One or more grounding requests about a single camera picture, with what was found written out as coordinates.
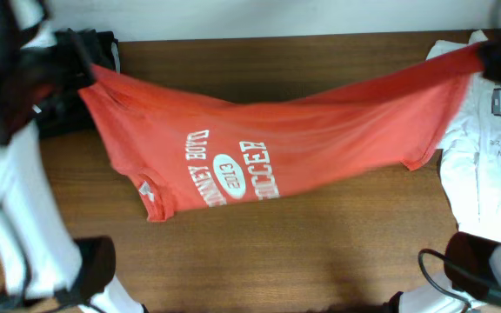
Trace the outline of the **orange t-shirt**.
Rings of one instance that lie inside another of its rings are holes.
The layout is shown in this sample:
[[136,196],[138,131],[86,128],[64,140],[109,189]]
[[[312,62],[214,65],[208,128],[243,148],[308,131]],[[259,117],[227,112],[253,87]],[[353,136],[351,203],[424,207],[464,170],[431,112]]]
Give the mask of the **orange t-shirt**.
[[292,196],[434,154],[483,69],[477,46],[278,103],[230,103],[97,66],[80,96],[148,218]]

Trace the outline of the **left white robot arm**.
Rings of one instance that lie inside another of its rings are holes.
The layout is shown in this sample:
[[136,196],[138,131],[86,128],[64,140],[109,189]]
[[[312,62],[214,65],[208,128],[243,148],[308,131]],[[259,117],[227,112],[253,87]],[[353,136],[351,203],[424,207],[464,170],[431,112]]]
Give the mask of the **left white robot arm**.
[[53,299],[60,310],[142,312],[116,275],[107,236],[73,238],[58,211],[36,118],[63,87],[43,1],[0,1],[0,312]]

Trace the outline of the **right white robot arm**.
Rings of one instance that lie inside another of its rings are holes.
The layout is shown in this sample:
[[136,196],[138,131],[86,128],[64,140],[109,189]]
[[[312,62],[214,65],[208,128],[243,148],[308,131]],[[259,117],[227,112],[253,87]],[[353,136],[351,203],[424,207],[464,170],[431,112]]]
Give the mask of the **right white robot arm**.
[[457,149],[444,151],[441,177],[458,220],[458,232],[444,253],[431,249],[418,252],[434,256],[444,264],[443,272],[422,272],[427,285],[397,293],[384,309],[387,312],[475,312],[485,305],[501,307],[501,32],[494,42],[484,43],[480,54],[485,70],[475,81],[476,95],[470,98],[477,113],[479,146],[471,153],[475,171],[460,176],[469,166]]

